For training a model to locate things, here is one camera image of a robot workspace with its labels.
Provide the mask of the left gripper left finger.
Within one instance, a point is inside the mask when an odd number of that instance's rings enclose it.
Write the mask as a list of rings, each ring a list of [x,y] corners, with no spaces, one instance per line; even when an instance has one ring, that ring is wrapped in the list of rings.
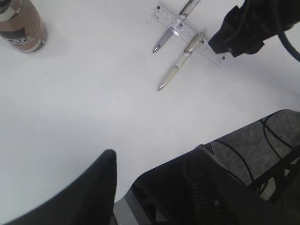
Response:
[[[11,225],[108,225],[117,186],[116,152],[105,150],[74,182]]]

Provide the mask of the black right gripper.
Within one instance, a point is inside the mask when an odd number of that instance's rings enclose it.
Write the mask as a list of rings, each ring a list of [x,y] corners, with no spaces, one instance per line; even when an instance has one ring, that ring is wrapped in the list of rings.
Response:
[[[295,50],[284,38],[284,32],[299,21],[298,0],[247,0],[241,7],[235,6],[226,14],[209,45],[216,54],[230,53],[238,57],[258,53],[265,40],[278,35],[283,46],[296,56]]]

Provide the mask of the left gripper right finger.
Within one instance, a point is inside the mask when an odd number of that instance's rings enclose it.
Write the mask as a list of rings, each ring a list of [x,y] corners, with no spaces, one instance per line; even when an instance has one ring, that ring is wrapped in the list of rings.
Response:
[[[289,225],[284,210],[262,200],[225,169],[203,145],[185,168],[197,225]]]

